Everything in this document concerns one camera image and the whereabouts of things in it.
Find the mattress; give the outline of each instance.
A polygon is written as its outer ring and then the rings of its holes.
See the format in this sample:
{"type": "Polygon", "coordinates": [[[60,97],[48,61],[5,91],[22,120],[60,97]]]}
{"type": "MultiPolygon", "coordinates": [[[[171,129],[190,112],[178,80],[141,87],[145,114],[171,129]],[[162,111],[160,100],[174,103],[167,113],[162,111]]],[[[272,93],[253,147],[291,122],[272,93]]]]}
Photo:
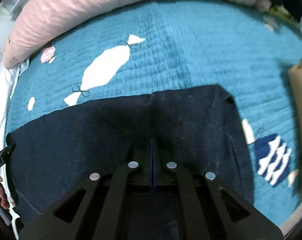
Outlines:
{"type": "Polygon", "coordinates": [[[98,16],[32,57],[12,96],[6,134],[75,103],[218,83],[234,96],[260,146],[280,138],[278,148],[290,152],[285,176],[272,185],[260,174],[257,143],[248,145],[254,206],[280,226],[301,202],[287,71],[302,57],[302,37],[278,23],[271,31],[262,13],[213,0],[153,0],[98,16]],[[53,59],[42,63],[49,54],[53,59]],[[89,66],[94,71],[85,72],[89,66]]]}

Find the folded dark cloth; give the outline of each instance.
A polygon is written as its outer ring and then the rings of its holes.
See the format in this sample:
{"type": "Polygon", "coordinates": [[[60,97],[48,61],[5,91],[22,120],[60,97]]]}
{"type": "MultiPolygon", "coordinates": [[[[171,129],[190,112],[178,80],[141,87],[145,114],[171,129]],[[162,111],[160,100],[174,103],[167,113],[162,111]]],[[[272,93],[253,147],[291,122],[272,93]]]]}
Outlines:
{"type": "Polygon", "coordinates": [[[253,171],[232,97],[220,86],[88,101],[7,136],[16,212],[27,224],[91,173],[113,173],[150,138],[191,172],[214,172],[253,203],[253,171]]]}

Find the round metal pin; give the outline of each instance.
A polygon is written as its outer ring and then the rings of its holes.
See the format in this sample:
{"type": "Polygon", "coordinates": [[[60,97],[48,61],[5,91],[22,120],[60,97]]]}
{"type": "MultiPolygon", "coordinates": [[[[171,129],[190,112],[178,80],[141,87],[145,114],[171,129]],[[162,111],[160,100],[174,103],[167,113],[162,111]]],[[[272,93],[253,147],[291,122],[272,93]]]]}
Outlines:
{"type": "Polygon", "coordinates": [[[98,174],[98,173],[92,173],[90,175],[91,180],[98,180],[99,178],[100,178],[100,174],[98,174]]]}
{"type": "Polygon", "coordinates": [[[176,163],[175,162],[168,162],[166,164],[166,166],[169,168],[169,169],[175,169],[176,168],[176,163]]]}
{"type": "Polygon", "coordinates": [[[137,168],[139,166],[139,163],[137,163],[137,162],[129,162],[128,166],[131,169],[135,169],[135,168],[137,168]]]}
{"type": "Polygon", "coordinates": [[[207,173],[205,174],[205,177],[206,177],[207,179],[215,179],[215,174],[214,174],[213,172],[207,172],[207,173]]]}

